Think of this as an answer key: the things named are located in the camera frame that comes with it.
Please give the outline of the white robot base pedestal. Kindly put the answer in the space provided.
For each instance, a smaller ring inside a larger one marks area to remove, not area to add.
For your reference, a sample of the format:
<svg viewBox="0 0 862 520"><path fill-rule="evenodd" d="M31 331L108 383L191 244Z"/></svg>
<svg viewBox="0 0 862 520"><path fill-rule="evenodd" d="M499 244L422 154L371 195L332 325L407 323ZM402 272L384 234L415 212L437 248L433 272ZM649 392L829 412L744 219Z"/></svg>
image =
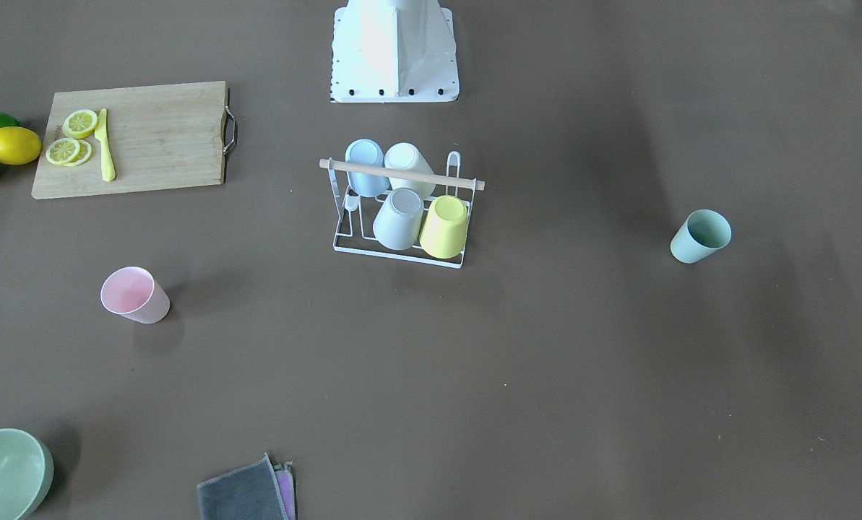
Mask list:
<svg viewBox="0 0 862 520"><path fill-rule="evenodd" d="M334 13L334 103L444 103L460 95L454 17L437 1L349 1Z"/></svg>

